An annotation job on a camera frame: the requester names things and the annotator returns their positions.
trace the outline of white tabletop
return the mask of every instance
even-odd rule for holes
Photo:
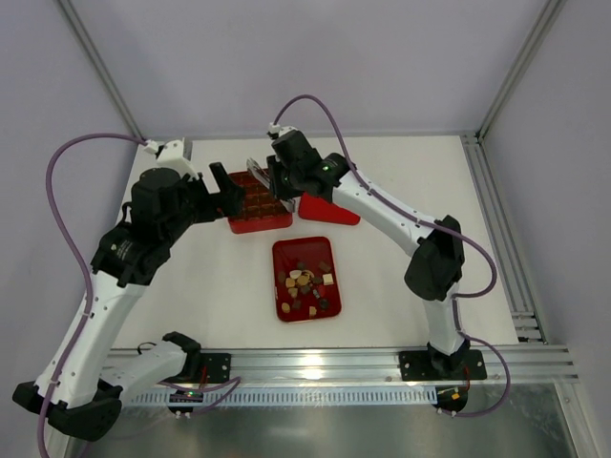
[[[333,138],[310,139],[323,156],[339,150]],[[458,219],[464,234],[489,251],[491,243],[458,136],[351,137],[353,160],[371,180],[431,216]],[[265,164],[267,139],[195,141],[192,161],[210,191],[218,188],[208,164],[245,170],[248,157]],[[138,152],[124,200],[144,170],[155,167]],[[330,239],[342,296],[331,319],[283,323],[276,316],[271,247],[279,239]],[[481,289],[489,268],[470,247],[460,290]],[[172,248],[123,325],[114,347],[135,347],[179,331],[216,348],[367,347],[424,345],[428,325],[421,301],[403,282],[410,259],[366,221],[357,226],[299,219],[286,229],[233,234],[226,220],[192,226]],[[492,344],[515,344],[507,298],[499,283],[485,298],[461,302],[463,325]]]

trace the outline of round object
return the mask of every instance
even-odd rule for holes
[[[307,277],[307,275],[300,275],[297,279],[297,284],[299,284],[300,286],[306,286],[308,283],[309,278]]]

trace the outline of small block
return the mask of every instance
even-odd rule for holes
[[[324,274],[323,275],[323,285],[329,286],[330,284],[333,284],[333,274]]]
[[[321,260],[318,263],[318,266],[320,267],[320,269],[325,272],[325,273],[329,273],[331,271],[331,266],[328,265],[326,262],[324,262],[323,260]]]
[[[309,278],[307,277],[307,275],[302,275],[299,277],[299,279],[297,279],[297,284],[299,284],[300,286],[306,286],[309,283]]]

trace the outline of metal grate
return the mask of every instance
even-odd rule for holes
[[[203,393],[198,402],[172,402],[174,389],[151,388],[126,406],[185,407],[208,406],[222,392]],[[221,404],[225,407],[294,407],[294,406],[405,406],[435,404],[433,386],[347,386],[347,387],[238,387]]]

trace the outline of white wall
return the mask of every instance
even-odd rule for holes
[[[475,130],[544,0],[74,0],[145,135]],[[300,127],[330,132],[308,102]]]
[[[611,430],[611,2],[567,2],[486,146],[537,280]]]
[[[48,363],[84,289],[47,205],[47,161],[74,136],[125,128],[52,1],[4,2],[0,43],[0,449],[29,457],[36,416],[11,394]],[[59,208],[87,259],[115,221],[133,150],[98,141],[58,164]]]

